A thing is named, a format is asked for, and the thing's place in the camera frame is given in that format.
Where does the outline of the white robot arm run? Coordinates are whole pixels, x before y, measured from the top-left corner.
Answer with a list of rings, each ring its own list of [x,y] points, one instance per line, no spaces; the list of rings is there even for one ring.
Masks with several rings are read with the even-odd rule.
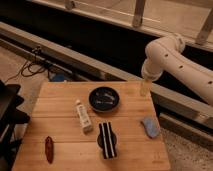
[[[153,82],[166,71],[213,106],[213,71],[184,57],[185,46],[183,37],[177,33],[149,42],[141,75]]]

